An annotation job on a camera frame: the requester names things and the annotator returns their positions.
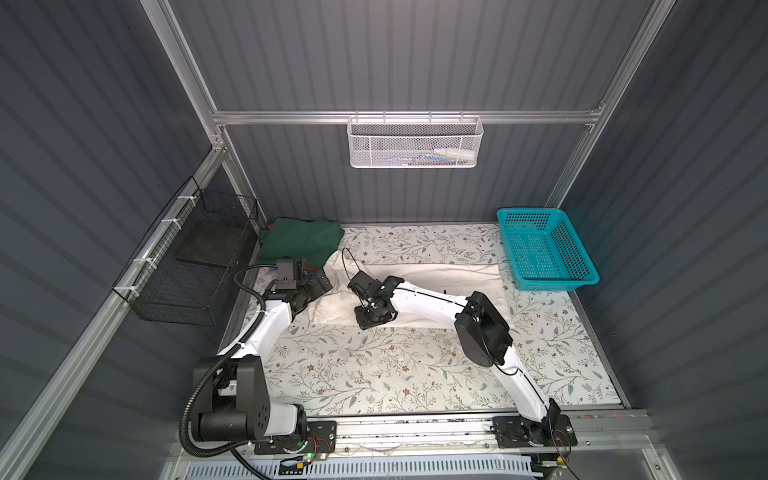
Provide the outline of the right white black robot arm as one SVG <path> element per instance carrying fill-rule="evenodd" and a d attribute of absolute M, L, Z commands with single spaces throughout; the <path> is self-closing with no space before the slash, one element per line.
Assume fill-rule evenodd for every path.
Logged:
<path fill-rule="evenodd" d="M 379 281 L 363 271 L 355 274 L 347 287 L 359 299 L 354 314 L 363 330 L 389 324 L 399 314 L 453 328 L 464 355 L 477 366 L 491 369 L 513 399 L 518 415 L 503 429 L 493 428 L 503 438 L 546 447 L 578 443 L 570 419 L 529 375 L 509 325 L 485 294 L 449 295 L 420 288 L 400 277 Z"/>

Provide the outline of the white t shirt with print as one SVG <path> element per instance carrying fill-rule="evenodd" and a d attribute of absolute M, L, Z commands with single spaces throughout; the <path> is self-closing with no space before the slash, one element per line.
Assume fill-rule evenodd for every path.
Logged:
<path fill-rule="evenodd" d="M 377 280 L 400 277 L 420 288 L 467 297 L 475 291 L 485 294 L 506 322 L 511 313 L 499 267 L 483 264 L 370 264 L 355 262 L 347 253 L 335 253 L 323 267 L 332 290 L 308 307 L 312 326 L 358 326 L 354 308 L 360 304 L 348 288 L 351 276 L 362 270 Z"/>

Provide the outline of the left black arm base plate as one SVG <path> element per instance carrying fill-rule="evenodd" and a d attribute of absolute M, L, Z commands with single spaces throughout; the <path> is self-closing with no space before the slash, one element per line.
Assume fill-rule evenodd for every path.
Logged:
<path fill-rule="evenodd" d="M 338 423 L 336 421 L 309 421 L 299 425 L 294 433 L 266 437 L 256 441 L 256 455 L 330 454 L 335 451 Z"/>

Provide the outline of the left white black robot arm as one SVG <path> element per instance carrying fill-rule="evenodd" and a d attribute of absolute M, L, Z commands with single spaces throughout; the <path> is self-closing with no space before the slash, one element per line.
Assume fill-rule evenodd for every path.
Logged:
<path fill-rule="evenodd" d="M 201 359 L 193 374 L 194 387 L 184 407 L 179 441 L 196 457 L 212 457 L 250 442 L 285 442 L 301 447 L 309 427 L 304 407 L 270 399 L 264 364 L 280 335 L 295 317 L 331 290 L 321 269 L 306 268 L 298 259 L 276 263 L 277 278 L 263 293 L 244 283 L 249 265 L 233 281 L 257 302 L 255 315 L 214 357 Z"/>

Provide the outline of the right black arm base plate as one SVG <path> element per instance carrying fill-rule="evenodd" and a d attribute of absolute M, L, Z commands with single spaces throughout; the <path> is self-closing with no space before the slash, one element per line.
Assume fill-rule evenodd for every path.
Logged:
<path fill-rule="evenodd" d="M 564 414 L 542 422 L 521 416 L 496 416 L 492 418 L 490 431 L 500 448 L 569 448 L 578 444 L 570 418 Z"/>

